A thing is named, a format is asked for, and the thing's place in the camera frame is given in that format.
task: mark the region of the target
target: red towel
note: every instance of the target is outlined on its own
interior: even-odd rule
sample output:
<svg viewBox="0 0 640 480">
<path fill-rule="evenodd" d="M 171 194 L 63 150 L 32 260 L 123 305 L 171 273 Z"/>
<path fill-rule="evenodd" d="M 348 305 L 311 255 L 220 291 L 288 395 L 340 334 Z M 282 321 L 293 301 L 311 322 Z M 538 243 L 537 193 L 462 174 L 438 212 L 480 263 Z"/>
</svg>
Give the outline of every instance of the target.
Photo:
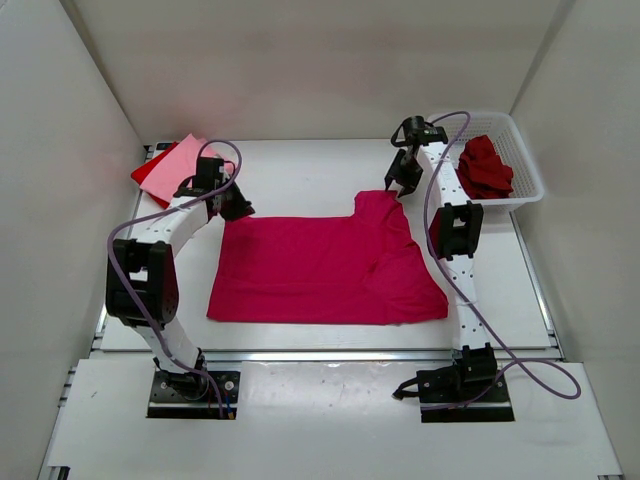
<svg viewBox="0 0 640 480">
<path fill-rule="evenodd" d="M 149 160 L 140 168 L 135 169 L 133 172 L 131 172 L 131 178 L 133 178 L 136 181 L 136 183 L 140 185 L 144 181 L 144 179 L 147 178 L 147 175 L 151 173 L 151 170 L 153 170 L 155 166 L 158 163 L 160 163 L 160 161 L 164 157 L 166 157 L 171 150 L 173 150 L 176 147 L 176 145 L 178 145 L 178 142 L 173 142 L 169 148 L 167 148 L 164 152 L 160 153 L 156 158 L 154 158 L 153 160 Z M 162 208 L 167 208 L 169 206 L 169 202 L 166 202 L 161 198 L 158 198 L 151 194 L 149 194 L 149 196 L 153 198 L 153 200 L 155 200 L 155 202 L 158 205 L 160 205 Z"/>
<path fill-rule="evenodd" d="M 513 170 L 502 164 L 486 135 L 467 142 L 456 173 L 470 198 L 507 198 L 513 192 Z"/>
<path fill-rule="evenodd" d="M 415 323 L 447 316 L 395 192 L 360 192 L 336 218 L 225 224 L 209 318 L 223 322 Z"/>
</svg>

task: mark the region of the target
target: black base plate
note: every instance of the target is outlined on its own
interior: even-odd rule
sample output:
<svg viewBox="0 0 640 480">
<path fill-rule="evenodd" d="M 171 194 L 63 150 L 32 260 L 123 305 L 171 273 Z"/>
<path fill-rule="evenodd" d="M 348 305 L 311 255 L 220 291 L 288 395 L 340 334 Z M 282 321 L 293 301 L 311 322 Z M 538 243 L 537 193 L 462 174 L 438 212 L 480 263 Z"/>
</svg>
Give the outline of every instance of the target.
<svg viewBox="0 0 640 480">
<path fill-rule="evenodd" d="M 218 409 L 218 401 L 215 393 L 204 395 L 198 400 L 189 400 L 184 398 L 173 388 L 164 383 L 164 376 L 156 371 L 151 385 L 151 393 L 149 394 L 149 406 L 147 408 L 147 418 L 197 418 L 203 420 L 235 420 L 238 416 L 238 393 L 240 391 L 240 372 L 238 371 L 222 371 L 209 370 L 209 374 L 213 377 L 222 394 L 222 418 Z M 233 389 L 226 391 L 224 385 L 231 381 L 234 384 Z M 229 398 L 231 411 L 229 412 L 226 405 L 226 397 Z"/>
<path fill-rule="evenodd" d="M 435 378 L 435 375 L 438 375 L 437 371 L 421 370 L 417 373 L 422 423 L 513 422 L 515 420 L 509 401 L 509 389 L 504 377 L 485 395 L 466 408 L 425 410 L 425 404 L 436 406 L 463 402 L 475 397 L 487 387 L 487 384 L 484 383 L 466 386 L 462 394 L 455 389 L 434 391 L 425 385 L 437 385 L 438 378 Z"/>
</svg>

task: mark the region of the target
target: cable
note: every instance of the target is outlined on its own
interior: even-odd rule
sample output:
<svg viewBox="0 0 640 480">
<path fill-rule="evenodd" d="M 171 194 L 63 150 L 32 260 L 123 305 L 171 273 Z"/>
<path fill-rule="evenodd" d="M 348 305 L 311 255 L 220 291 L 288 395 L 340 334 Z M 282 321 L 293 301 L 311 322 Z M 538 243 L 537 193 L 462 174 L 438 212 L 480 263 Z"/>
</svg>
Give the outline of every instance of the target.
<svg viewBox="0 0 640 480">
<path fill-rule="evenodd" d="M 113 242 L 116 238 L 116 235 L 120 231 L 124 230 L 125 228 L 131 227 L 133 225 L 137 225 L 138 223 L 147 222 L 149 220 L 155 220 L 156 218 L 166 217 L 167 215 L 171 215 L 172 213 L 188 208 L 192 205 L 195 205 L 198 202 L 201 202 L 203 200 L 214 197 L 224 192 L 233 184 L 233 182 L 235 182 L 236 178 L 238 177 L 238 174 L 240 173 L 240 169 L 242 167 L 242 154 L 240 153 L 240 150 L 233 143 L 227 140 L 209 140 L 200 148 L 200 151 L 198 152 L 198 157 L 200 157 L 205 147 L 207 147 L 208 145 L 211 145 L 212 143 L 223 143 L 225 145 L 228 145 L 234 150 L 234 152 L 236 152 L 236 155 L 238 156 L 238 166 L 234 169 L 234 172 L 231 175 L 231 177 L 229 177 L 229 180 L 220 188 L 217 188 L 215 190 L 212 190 L 211 192 L 205 193 L 204 195 L 194 198 L 193 200 L 189 200 L 188 202 L 183 203 L 179 207 L 173 207 L 168 210 L 164 210 L 162 212 L 154 213 L 152 215 L 147 215 L 141 218 L 135 218 L 133 220 L 129 220 L 127 222 L 124 222 L 118 225 L 116 228 L 114 228 L 111 231 L 111 233 L 109 234 L 109 237 L 107 238 L 107 255 L 109 257 L 109 261 L 111 262 L 111 265 L 113 265 L 113 269 L 118 275 L 118 278 L 120 278 L 120 281 L 122 282 L 122 285 L 124 286 L 125 290 L 129 293 L 129 295 L 131 296 L 131 299 L 136 304 L 138 309 L 140 309 L 142 316 L 147 321 L 147 323 L 149 323 L 149 326 L 153 330 L 153 333 L 158 338 L 158 341 L 160 342 L 160 347 L 162 348 L 162 352 L 167 356 L 167 358 L 169 358 L 169 360 L 171 360 L 174 363 L 174 365 L 183 369 L 186 372 L 201 376 L 207 381 L 207 383 L 211 385 L 211 387 L 213 388 L 213 391 L 216 393 L 216 399 L 218 400 L 218 412 L 220 414 L 220 418 L 222 418 L 222 405 L 223 405 L 222 395 L 220 395 L 220 389 L 218 388 L 218 385 L 216 385 L 215 380 L 206 370 L 202 371 L 202 370 L 197 370 L 195 368 L 191 368 L 188 365 L 185 365 L 184 363 L 182 363 L 177 358 L 174 358 L 173 354 L 171 353 L 171 350 L 169 350 L 169 346 L 167 345 L 166 340 L 162 336 L 162 329 L 160 328 L 160 324 L 155 318 L 151 316 L 151 314 L 149 313 L 149 310 L 147 310 L 147 307 L 145 307 L 144 303 L 140 299 L 140 296 L 136 293 L 135 289 L 131 285 L 131 282 L 127 278 L 127 275 L 124 273 L 124 271 L 122 270 L 122 267 L 118 263 L 118 260 L 116 259 L 115 251 L 113 250 Z"/>
<path fill-rule="evenodd" d="M 469 123 L 471 122 L 471 114 L 469 112 L 466 112 L 466 111 L 451 112 L 451 113 L 447 113 L 446 115 L 442 115 L 441 117 L 438 117 L 435 120 L 433 120 L 433 122 L 431 122 L 431 123 L 435 124 L 435 123 L 438 123 L 441 120 L 444 120 L 445 118 L 449 118 L 449 117 L 452 117 L 454 115 L 465 115 L 467 118 L 466 118 L 464 124 L 462 125 L 462 127 L 460 128 L 460 130 L 458 130 L 458 133 L 456 133 L 455 137 L 453 137 L 453 139 L 447 144 L 447 147 L 442 152 L 442 155 L 440 156 L 440 160 L 438 161 L 438 165 L 434 169 L 433 175 L 431 176 L 431 179 L 429 180 L 429 186 L 427 187 L 427 193 L 426 193 L 425 199 L 424 199 L 424 216 L 423 216 L 424 231 L 425 231 L 425 234 L 427 236 L 427 247 L 429 248 L 429 253 L 435 259 L 436 265 L 438 266 L 438 269 L 440 270 L 440 273 L 442 273 L 442 275 L 444 276 L 445 280 L 449 283 L 449 285 L 451 285 L 451 287 L 453 287 L 453 289 L 456 291 L 458 296 L 467 303 L 469 308 L 478 317 L 478 320 L 480 320 L 480 322 L 482 323 L 484 328 L 493 336 L 493 338 L 496 339 L 496 342 L 498 342 L 498 345 L 500 345 L 500 347 L 505 352 L 507 352 L 507 354 L 512 358 L 512 361 L 509 362 L 505 367 L 503 367 L 497 373 L 496 377 L 493 380 L 493 383 L 490 386 L 485 388 L 482 392 L 480 392 L 478 395 L 476 395 L 472 399 L 465 400 L 463 402 L 450 403 L 450 404 L 447 404 L 447 405 L 436 405 L 436 406 L 432 406 L 432 407 L 423 407 L 423 410 L 448 410 L 448 409 L 451 409 L 451 408 L 466 407 L 467 405 L 469 405 L 469 404 L 475 402 L 476 400 L 478 400 L 479 398 L 483 397 L 493 387 L 493 385 L 505 374 L 505 372 L 507 370 L 509 370 L 511 367 L 515 366 L 515 365 L 519 366 L 534 382 L 536 382 L 538 385 L 540 385 L 542 388 L 544 388 L 548 392 L 552 393 L 556 397 L 563 398 L 565 400 L 575 400 L 575 399 L 579 398 L 580 395 L 582 395 L 582 388 L 580 387 L 580 384 L 578 383 L 576 378 L 568 370 L 566 370 L 565 368 L 561 367 L 560 365 L 558 365 L 555 362 L 551 362 L 549 360 L 542 360 L 542 359 L 529 359 L 529 358 L 527 358 L 527 359 L 522 358 L 521 359 L 521 358 L 518 358 L 516 356 L 516 354 L 513 352 L 513 350 L 511 350 L 504 343 L 504 341 L 495 332 L 495 330 L 491 327 L 491 325 L 489 325 L 489 322 L 487 321 L 486 318 L 484 318 L 484 316 L 482 315 L 480 310 L 478 310 L 478 307 L 476 307 L 469 300 L 469 297 L 467 297 L 464 294 L 464 292 L 456 285 L 456 283 L 453 281 L 453 279 L 449 276 L 449 273 L 447 272 L 445 267 L 438 260 L 438 257 L 437 257 L 437 255 L 435 253 L 435 249 L 433 248 L 433 243 L 431 241 L 431 236 L 429 235 L 429 220 L 428 220 L 429 197 L 431 195 L 431 191 L 433 190 L 433 185 L 435 183 L 436 177 L 438 176 L 438 172 L 440 172 L 440 168 L 444 164 L 445 159 L 447 158 L 447 154 L 449 153 L 449 150 L 451 149 L 453 144 L 455 144 L 460 139 L 460 137 L 462 136 L 464 131 L 469 126 Z M 544 383 L 542 380 L 540 380 L 531 370 L 529 370 L 527 368 L 527 366 L 525 365 L 525 363 L 542 363 L 543 365 L 548 365 L 550 367 L 555 368 L 556 370 L 559 370 L 561 373 L 566 375 L 569 378 L 569 380 L 571 380 L 573 385 L 576 387 L 576 393 L 574 393 L 572 395 L 567 395 L 566 393 L 562 393 L 562 392 L 559 392 L 559 391 L 553 389 L 552 387 L 550 387 L 549 385 Z"/>
</svg>

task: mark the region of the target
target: white table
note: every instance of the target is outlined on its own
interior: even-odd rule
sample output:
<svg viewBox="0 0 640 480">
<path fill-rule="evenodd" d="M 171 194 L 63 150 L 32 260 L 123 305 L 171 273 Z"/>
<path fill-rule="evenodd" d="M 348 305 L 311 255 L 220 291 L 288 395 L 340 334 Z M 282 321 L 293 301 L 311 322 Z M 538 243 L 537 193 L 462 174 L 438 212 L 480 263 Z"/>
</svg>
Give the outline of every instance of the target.
<svg viewBox="0 0 640 480">
<path fill-rule="evenodd" d="M 236 421 L 147 419 L 149 358 L 83 360 L 50 466 L 79 479 L 597 479 L 620 468 L 580 364 L 583 387 L 554 398 L 507 372 L 515 422 L 421 424 L 398 384 L 432 363 L 244 363 Z M 561 391 L 555 370 L 531 367 Z"/>
<path fill-rule="evenodd" d="M 396 151 L 388 140 L 251 141 L 238 142 L 238 147 L 244 157 L 238 184 L 245 197 L 253 202 L 257 216 L 351 215 L 356 193 L 384 187 L 384 175 Z M 423 254 L 427 252 L 422 226 L 427 180 L 425 174 L 418 190 L 401 200 L 412 236 Z M 157 211 L 159 207 L 147 194 L 142 194 L 136 216 Z M 141 228 L 144 226 L 136 226 L 134 234 Z M 449 321 L 402 326 L 335 326 L 218 323 L 208 319 L 206 311 L 222 233 L 222 220 L 214 218 L 176 259 L 180 288 L 178 317 L 187 334 L 204 350 L 451 348 L 453 322 Z M 433 260 L 429 255 L 425 258 L 431 275 L 444 286 Z M 547 326 L 509 215 L 485 215 L 475 259 L 480 308 L 507 344 L 514 348 L 549 347 Z M 104 351 L 148 349 L 138 334 L 117 319 L 109 319 L 101 348 Z"/>
</svg>

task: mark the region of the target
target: pink t-shirt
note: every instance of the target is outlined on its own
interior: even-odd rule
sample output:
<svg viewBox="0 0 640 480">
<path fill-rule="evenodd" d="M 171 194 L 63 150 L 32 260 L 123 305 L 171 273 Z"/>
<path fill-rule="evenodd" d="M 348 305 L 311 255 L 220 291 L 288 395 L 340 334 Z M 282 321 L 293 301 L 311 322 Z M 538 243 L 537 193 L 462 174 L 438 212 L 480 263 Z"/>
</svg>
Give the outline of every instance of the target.
<svg viewBox="0 0 640 480">
<path fill-rule="evenodd" d="M 335 218 L 227 222 L 209 318 L 221 322 L 415 323 L 447 316 L 395 192 L 360 192 Z"/>
</svg>

